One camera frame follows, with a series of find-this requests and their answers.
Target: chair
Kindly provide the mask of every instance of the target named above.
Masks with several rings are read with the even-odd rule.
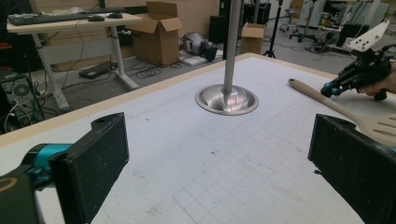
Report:
[[[285,12],[288,14],[289,17],[289,22],[288,23],[283,23],[280,27],[279,30],[283,33],[287,32],[289,28],[292,28],[293,33],[298,33],[298,28],[297,25],[294,23],[291,23],[291,18],[293,17],[293,14],[300,13],[300,9],[297,8],[286,8]]]

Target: white table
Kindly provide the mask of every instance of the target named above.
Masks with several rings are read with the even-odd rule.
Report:
[[[56,82],[50,65],[56,63],[70,62],[73,60],[98,57],[114,52],[117,57],[119,68],[119,72],[117,73],[118,78],[122,82],[124,82],[131,90],[137,89],[139,86],[134,83],[130,78],[128,78],[124,73],[122,56],[120,53],[120,42],[116,26],[132,24],[139,21],[141,21],[140,18],[123,13],[122,19],[105,18],[104,21],[60,21],[23,26],[15,26],[11,23],[8,23],[7,30],[10,33],[16,33],[18,35],[33,36],[33,40],[35,41],[35,47],[40,56],[41,62],[43,63],[44,69],[49,75],[49,83],[56,103],[62,111],[67,111],[70,106],[67,103],[66,98],[64,97],[62,88],[59,87],[58,83]],[[37,36],[37,34],[43,34],[47,32],[81,30],[93,27],[110,27],[111,38],[94,40],[87,43],[43,46]]]
[[[344,116],[289,86],[320,90],[329,74],[254,54],[238,56],[233,84],[259,106],[221,116],[195,103],[224,79],[224,62],[0,135],[0,175],[40,143],[74,143],[102,116],[124,112],[130,162],[93,223],[358,224],[358,215],[307,159],[315,115]],[[396,109],[354,91],[334,101],[364,114]],[[63,223],[55,189],[37,193],[48,223]]]

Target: metal stand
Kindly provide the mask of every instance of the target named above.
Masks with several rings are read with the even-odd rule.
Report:
[[[276,37],[276,30],[277,30],[277,24],[279,22],[279,16],[280,16],[280,10],[282,9],[282,4],[283,0],[279,0],[279,4],[277,7],[277,13],[276,13],[276,19],[275,19],[275,26],[274,26],[274,31],[273,31],[273,36],[271,37],[271,46],[270,49],[265,51],[263,55],[268,55],[270,58],[276,58],[273,48],[274,48],[274,42],[275,42],[275,37]]]
[[[316,1],[318,1],[318,0],[312,0],[312,6],[311,6],[311,8],[309,8],[308,20],[307,20],[306,25],[305,25],[304,33],[303,34],[297,34],[297,35],[290,35],[289,39],[291,39],[294,36],[297,36],[299,43],[301,43],[301,41],[304,38],[313,39],[315,41],[315,43],[318,43],[318,39],[314,35],[308,35],[306,33],[306,31],[309,28],[309,22],[311,22],[312,11],[314,10],[314,4],[315,4]]]
[[[200,107],[216,114],[242,115],[253,111],[259,105],[257,96],[251,91],[233,86],[233,66],[235,62],[240,7],[241,0],[232,1],[224,85],[213,85],[203,88],[195,95],[195,101]]]

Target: white desk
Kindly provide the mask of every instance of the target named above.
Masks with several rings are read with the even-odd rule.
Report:
[[[92,120],[124,112],[131,160],[93,223],[362,223],[307,159],[315,115],[345,117],[288,84],[293,77],[319,90],[329,74],[238,56],[233,84],[253,91],[259,106],[227,117],[194,101],[202,87],[223,83],[224,64],[1,135],[0,175],[36,144],[74,143]],[[379,103],[348,91],[334,100],[372,114],[396,109],[392,96]],[[37,195],[47,222],[62,223],[55,189]]]
[[[136,16],[122,14],[122,19],[105,18],[105,21],[60,21],[23,26],[15,26],[9,23],[7,25],[7,30],[10,33],[16,33],[18,35],[33,36],[33,40],[35,41],[35,47],[37,48],[37,52],[40,56],[41,62],[43,63],[44,69],[49,75],[49,83],[56,103],[62,111],[67,111],[69,109],[69,104],[64,97],[62,87],[60,88],[55,80],[50,65],[55,63],[65,63],[73,60],[102,56],[114,52],[116,54],[119,67],[119,72],[117,73],[118,78],[123,81],[131,90],[137,89],[138,85],[134,83],[130,78],[128,78],[124,73],[122,56],[120,53],[120,43],[116,26],[132,24],[139,21],[141,21],[141,19]],[[80,30],[93,27],[110,27],[112,38],[94,40],[88,43],[66,44],[61,46],[42,46],[37,36],[37,34],[47,32]]]

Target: cable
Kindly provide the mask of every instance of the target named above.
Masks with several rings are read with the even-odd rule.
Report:
[[[8,133],[8,130],[7,130],[8,118],[9,118],[9,116],[12,114],[12,111],[14,111],[14,109],[19,105],[19,104],[18,104],[18,99],[15,99],[14,102],[15,102],[15,105],[12,106],[12,108],[9,110],[9,112],[8,112],[8,114],[7,114],[7,116],[6,116],[6,120],[4,121],[4,130],[5,130],[6,133]]]

